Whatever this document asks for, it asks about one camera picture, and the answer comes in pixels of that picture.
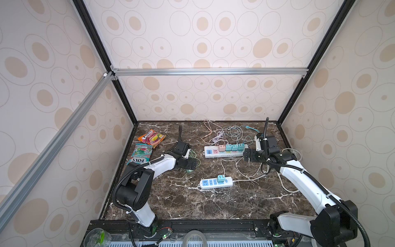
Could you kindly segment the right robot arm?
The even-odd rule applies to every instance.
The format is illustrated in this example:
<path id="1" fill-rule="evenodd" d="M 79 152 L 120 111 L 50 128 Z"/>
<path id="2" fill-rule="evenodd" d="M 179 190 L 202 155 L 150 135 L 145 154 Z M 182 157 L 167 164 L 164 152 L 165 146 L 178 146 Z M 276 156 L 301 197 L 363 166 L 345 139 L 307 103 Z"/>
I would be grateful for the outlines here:
<path id="1" fill-rule="evenodd" d="M 286 232 L 294 232 L 300 237 L 314 239 L 322 247 L 337 247 L 361 235 L 364 246 L 369 247 L 369 236 L 358 220 L 358 207 L 328 190 L 302 166 L 295 154 L 281 149 L 275 136 L 268 135 L 267 127 L 266 123 L 263 132 L 256 134 L 256 147 L 244 150 L 244 160 L 266 165 L 264 176 L 276 171 L 286 177 L 316 212 L 314 217 L 287 211 L 271 214 L 268 223 L 271 235 L 280 237 Z"/>

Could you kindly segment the teal charger cube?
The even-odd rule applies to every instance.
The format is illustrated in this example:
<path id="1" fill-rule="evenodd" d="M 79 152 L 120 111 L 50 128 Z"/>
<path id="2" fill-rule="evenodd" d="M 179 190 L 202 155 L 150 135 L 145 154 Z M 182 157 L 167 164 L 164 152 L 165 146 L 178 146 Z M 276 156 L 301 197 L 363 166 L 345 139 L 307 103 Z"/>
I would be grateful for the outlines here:
<path id="1" fill-rule="evenodd" d="M 226 171 L 225 171 L 225 167 L 224 167 L 223 162 L 232 162 L 232 160 L 220 160 L 220 164 L 221 164 L 221 166 L 223 168 L 223 174 L 217 176 L 217 182 L 218 183 L 225 182 L 225 180 L 226 180 L 226 177 L 225 177 Z"/>
<path id="2" fill-rule="evenodd" d="M 225 151 L 232 151 L 232 145 L 231 144 L 225 145 Z"/>

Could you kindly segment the teal charger cube front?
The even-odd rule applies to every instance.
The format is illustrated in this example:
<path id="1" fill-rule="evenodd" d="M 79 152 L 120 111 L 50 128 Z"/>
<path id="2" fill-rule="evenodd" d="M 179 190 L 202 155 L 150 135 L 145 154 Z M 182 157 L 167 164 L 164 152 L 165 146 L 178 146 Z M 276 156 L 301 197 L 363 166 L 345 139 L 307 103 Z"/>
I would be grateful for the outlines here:
<path id="1" fill-rule="evenodd" d="M 225 145 L 225 151 L 232 151 L 232 145 L 231 144 Z"/>

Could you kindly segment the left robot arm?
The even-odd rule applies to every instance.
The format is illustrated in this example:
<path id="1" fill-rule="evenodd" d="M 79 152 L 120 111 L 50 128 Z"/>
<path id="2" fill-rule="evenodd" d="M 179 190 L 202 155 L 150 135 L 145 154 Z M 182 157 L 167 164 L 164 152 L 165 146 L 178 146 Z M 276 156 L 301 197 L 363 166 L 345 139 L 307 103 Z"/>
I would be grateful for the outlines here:
<path id="1" fill-rule="evenodd" d="M 113 204 L 132 214 L 136 223 L 152 232 L 157 227 L 157 216 L 148 203 L 153 180 L 170 170 L 197 168 L 197 161 L 189 157 L 191 145 L 182 141 L 182 129 L 180 125 L 177 142 L 160 157 L 143 164 L 128 163 L 112 192 Z"/>

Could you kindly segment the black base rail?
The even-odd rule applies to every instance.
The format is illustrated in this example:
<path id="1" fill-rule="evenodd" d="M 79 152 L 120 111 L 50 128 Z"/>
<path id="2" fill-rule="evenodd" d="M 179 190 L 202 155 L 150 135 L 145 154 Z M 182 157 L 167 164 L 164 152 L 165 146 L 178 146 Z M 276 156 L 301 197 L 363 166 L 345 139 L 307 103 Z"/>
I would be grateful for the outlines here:
<path id="1" fill-rule="evenodd" d="M 158 241 L 165 234 L 169 233 L 168 240 L 176 240 L 185 236 L 190 231 L 199 231 L 204 235 L 213 237 L 214 235 L 224 236 L 226 240 L 246 237 L 247 239 L 263 239 L 273 241 L 274 244 L 285 244 L 293 246 L 292 239 L 297 241 L 308 241 L 310 237 L 292 231 L 282 231 L 274 234 L 270 230 L 270 221 L 264 220 L 159 220 L 154 227 L 155 232 L 141 226 L 131 220 L 93 220 L 89 223 L 85 233 L 96 228 L 108 232 L 113 238 L 123 237 L 124 241 L 134 240 L 142 242 L 144 240 Z"/>

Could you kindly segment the silver aluminium rail back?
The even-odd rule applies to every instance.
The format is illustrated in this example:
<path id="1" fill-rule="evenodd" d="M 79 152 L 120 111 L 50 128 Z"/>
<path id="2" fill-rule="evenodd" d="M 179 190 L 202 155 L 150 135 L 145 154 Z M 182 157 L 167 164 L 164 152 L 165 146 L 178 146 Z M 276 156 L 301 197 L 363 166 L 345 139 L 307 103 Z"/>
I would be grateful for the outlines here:
<path id="1" fill-rule="evenodd" d="M 122 76 L 230 76 L 230 75 L 306 75 L 308 68 L 215 68 L 215 69 L 114 69 Z"/>

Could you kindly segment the silver aluminium rail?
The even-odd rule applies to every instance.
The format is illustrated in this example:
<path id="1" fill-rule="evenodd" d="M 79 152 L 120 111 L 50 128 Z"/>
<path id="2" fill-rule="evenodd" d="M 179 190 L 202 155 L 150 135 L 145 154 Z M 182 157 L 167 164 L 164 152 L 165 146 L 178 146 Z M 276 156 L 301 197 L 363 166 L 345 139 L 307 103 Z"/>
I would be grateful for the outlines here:
<path id="1" fill-rule="evenodd" d="M 308 68 L 215 68 L 215 69 L 114 69 L 122 76 L 230 76 L 230 75 L 306 75 Z"/>
<path id="2" fill-rule="evenodd" d="M 105 87 L 114 79 L 114 72 L 107 72 L 92 88 L 86 98 L 68 118 L 62 128 L 52 138 L 44 150 L 38 155 L 33 164 L 19 179 L 5 200 L 1 203 L 1 231 L 7 226 L 19 207 L 25 201 L 32 189 L 43 176 L 61 148 L 76 130 L 87 112 L 96 102 Z"/>

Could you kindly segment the short blue power strip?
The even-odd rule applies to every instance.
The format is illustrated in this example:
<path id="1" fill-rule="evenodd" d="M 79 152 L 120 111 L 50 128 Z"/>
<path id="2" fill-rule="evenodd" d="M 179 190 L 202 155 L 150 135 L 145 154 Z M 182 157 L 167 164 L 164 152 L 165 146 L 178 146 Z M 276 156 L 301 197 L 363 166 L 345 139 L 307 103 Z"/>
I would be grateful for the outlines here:
<path id="1" fill-rule="evenodd" d="M 216 188 L 226 188 L 233 187 L 234 181 L 232 177 L 225 177 L 225 180 L 219 182 L 217 178 L 202 179 L 200 181 L 199 187 L 203 190 L 216 189 Z"/>

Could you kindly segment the long multicolour power strip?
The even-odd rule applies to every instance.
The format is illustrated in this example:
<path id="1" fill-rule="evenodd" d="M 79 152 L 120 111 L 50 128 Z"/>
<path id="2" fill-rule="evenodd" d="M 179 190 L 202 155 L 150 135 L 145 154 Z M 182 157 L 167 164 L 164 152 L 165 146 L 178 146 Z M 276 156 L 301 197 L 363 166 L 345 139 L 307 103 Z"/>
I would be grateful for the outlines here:
<path id="1" fill-rule="evenodd" d="M 222 157 L 241 157 L 243 156 L 244 150 L 248 148 L 248 145 L 245 145 L 241 151 L 222 151 L 220 152 L 217 146 L 205 146 L 203 154 L 205 158 L 222 158 Z"/>

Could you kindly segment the pink charger cube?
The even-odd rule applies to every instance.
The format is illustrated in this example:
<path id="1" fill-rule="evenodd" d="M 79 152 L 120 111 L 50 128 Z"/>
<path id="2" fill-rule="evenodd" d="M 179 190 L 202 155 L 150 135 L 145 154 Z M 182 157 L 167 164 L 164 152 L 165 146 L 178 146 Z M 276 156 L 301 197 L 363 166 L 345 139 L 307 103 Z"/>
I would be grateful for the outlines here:
<path id="1" fill-rule="evenodd" d="M 210 146 L 217 146 L 220 152 L 225 151 L 228 140 L 225 137 L 223 127 L 210 120 L 205 120 L 203 124 L 208 129 L 208 134 L 203 136 L 201 140 Z"/>

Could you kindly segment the teal charger with white cable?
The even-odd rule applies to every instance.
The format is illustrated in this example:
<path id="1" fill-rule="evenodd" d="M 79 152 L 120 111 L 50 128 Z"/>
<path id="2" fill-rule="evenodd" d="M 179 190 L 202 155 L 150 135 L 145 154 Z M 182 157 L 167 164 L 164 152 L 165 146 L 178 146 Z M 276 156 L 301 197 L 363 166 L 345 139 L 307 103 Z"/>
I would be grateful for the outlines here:
<path id="1" fill-rule="evenodd" d="M 226 126 L 224 127 L 225 135 L 230 137 L 236 143 L 232 145 L 232 151 L 239 150 L 239 141 L 242 140 L 243 130 L 240 126 Z"/>

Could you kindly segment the silver aluminium rail left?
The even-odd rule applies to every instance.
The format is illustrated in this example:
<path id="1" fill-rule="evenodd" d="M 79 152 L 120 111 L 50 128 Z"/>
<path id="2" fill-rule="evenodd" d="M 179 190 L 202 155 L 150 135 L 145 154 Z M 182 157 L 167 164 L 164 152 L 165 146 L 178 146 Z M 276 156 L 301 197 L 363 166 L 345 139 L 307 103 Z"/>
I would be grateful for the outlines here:
<path id="1" fill-rule="evenodd" d="M 105 87 L 114 79 L 114 72 L 107 72 L 92 88 L 86 98 L 68 118 L 62 128 L 52 138 L 44 150 L 38 155 L 33 164 L 19 179 L 5 200 L 1 203 L 1 231 L 7 226 L 19 207 L 25 201 L 32 189 L 43 176 L 61 148 L 76 130 L 87 112 L 96 102 Z"/>

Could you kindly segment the orange candy bag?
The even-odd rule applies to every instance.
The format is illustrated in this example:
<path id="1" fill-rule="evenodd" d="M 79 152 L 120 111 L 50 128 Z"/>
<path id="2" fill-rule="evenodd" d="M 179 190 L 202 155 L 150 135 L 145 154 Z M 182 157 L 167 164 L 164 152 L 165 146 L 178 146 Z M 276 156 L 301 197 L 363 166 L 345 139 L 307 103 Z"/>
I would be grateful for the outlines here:
<path id="1" fill-rule="evenodd" d="M 138 140 L 143 144 L 152 146 L 154 149 L 166 138 L 166 135 L 151 129 L 146 134 L 140 136 Z"/>

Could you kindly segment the green Fox's candy bag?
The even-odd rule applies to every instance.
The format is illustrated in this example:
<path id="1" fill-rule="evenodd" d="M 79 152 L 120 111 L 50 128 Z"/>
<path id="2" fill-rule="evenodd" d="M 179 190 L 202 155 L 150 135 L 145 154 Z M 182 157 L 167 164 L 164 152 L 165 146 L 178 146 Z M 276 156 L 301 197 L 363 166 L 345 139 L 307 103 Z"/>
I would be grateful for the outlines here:
<path id="1" fill-rule="evenodd" d="M 153 146 L 147 144 L 136 144 L 127 165 L 132 163 L 144 164 L 148 163 L 153 152 Z"/>

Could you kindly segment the clear plastic cup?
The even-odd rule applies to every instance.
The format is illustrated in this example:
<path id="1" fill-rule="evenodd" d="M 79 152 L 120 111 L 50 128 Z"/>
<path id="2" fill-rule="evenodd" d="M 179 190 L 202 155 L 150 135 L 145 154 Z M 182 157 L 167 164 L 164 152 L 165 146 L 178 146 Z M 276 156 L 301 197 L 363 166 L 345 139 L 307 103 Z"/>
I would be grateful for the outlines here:
<path id="1" fill-rule="evenodd" d="M 101 228 L 88 232 L 83 240 L 83 247 L 109 247 L 112 242 L 111 234 Z"/>

